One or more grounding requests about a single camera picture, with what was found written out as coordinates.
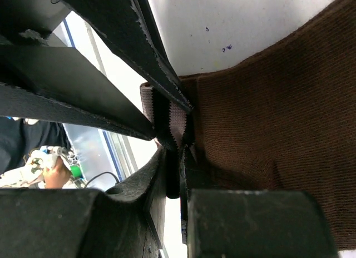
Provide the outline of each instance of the wire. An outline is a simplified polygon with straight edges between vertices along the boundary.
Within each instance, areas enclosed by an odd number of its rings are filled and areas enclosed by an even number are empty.
[[[93,180],[97,179],[98,177],[100,177],[100,176],[102,176],[102,175],[104,175],[104,174],[106,174],[106,173],[112,175],[112,176],[115,178],[116,184],[120,182],[120,181],[118,180],[117,176],[115,176],[112,172],[103,172],[103,173],[100,173],[99,175],[93,177],[92,179],[90,179],[90,180],[85,184],[84,188],[86,188]]]

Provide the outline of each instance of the hand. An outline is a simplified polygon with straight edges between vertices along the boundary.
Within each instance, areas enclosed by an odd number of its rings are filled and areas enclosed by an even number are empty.
[[[63,160],[58,157],[56,165],[52,168],[43,170],[44,181],[46,188],[62,188],[70,179],[71,172],[63,163]]]

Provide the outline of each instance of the brown towel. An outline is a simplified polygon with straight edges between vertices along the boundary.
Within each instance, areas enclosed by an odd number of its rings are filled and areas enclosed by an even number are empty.
[[[310,192],[356,249],[356,0],[220,72],[182,77],[199,164],[227,188]]]

